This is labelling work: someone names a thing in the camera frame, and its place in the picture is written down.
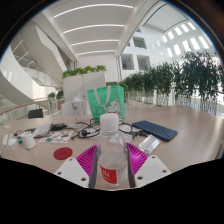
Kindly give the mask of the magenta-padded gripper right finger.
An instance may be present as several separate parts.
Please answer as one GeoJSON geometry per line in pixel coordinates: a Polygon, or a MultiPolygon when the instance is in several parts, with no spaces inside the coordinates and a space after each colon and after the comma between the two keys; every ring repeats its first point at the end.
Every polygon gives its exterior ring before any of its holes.
{"type": "Polygon", "coordinates": [[[127,143],[129,153],[128,180],[131,188],[140,188],[157,181],[171,172],[156,156],[148,156],[131,143],[127,143]]]}

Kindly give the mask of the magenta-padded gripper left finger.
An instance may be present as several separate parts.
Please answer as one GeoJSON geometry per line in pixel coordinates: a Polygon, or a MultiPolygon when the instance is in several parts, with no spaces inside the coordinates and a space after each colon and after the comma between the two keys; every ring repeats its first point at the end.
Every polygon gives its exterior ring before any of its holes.
{"type": "Polygon", "coordinates": [[[86,149],[78,157],[67,158],[55,175],[78,186],[94,189],[97,179],[97,146],[86,149]]]}

